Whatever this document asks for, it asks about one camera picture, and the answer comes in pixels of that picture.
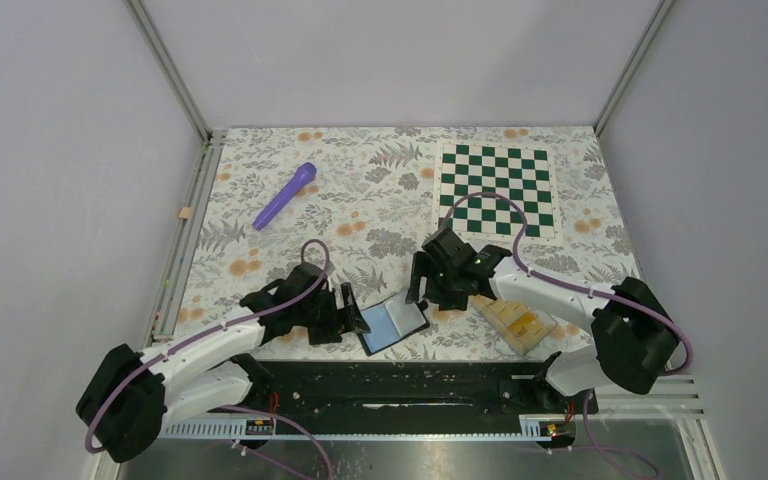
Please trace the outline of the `black leather card holder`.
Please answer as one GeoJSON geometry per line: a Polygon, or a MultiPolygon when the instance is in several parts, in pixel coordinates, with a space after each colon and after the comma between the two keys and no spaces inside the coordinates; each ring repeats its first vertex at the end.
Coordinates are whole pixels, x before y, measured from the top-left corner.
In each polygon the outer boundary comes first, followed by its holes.
{"type": "Polygon", "coordinates": [[[369,331],[359,334],[360,344],[368,357],[378,354],[406,338],[430,327],[426,300],[406,301],[407,291],[360,311],[369,331]]]}

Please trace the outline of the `clear box of cards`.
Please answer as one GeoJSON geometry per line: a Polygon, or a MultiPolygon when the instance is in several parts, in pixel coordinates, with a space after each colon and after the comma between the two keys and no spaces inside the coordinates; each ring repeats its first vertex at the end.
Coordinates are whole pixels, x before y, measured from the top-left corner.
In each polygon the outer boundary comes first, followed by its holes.
{"type": "Polygon", "coordinates": [[[557,328],[557,321],[522,303],[472,296],[470,304],[516,353],[525,355],[557,328]]]}

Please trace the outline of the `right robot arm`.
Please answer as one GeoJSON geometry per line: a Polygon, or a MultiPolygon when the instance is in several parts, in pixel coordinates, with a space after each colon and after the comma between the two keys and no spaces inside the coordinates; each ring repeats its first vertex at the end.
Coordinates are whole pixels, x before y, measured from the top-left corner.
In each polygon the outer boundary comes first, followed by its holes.
{"type": "Polygon", "coordinates": [[[533,396],[557,412],[573,396],[615,385],[646,395],[684,338],[648,285],[627,277],[618,285],[575,283],[526,266],[495,245],[475,250],[450,228],[432,234],[412,259],[406,301],[425,300],[442,310],[465,310],[470,298],[521,304],[574,324],[591,344],[557,352],[535,376],[533,396]]]}

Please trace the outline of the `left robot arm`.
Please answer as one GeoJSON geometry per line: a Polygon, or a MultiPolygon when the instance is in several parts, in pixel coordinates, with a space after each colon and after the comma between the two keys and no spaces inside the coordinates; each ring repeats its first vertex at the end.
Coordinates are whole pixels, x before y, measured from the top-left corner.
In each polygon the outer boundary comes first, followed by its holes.
{"type": "Polygon", "coordinates": [[[86,449],[124,463],[193,416],[226,405],[261,409],[272,377],[250,353],[297,327],[312,346],[370,330],[351,285],[331,289],[325,271],[309,262],[245,295],[240,306],[241,316],[160,346],[111,349],[75,407],[87,427],[86,449]]]}

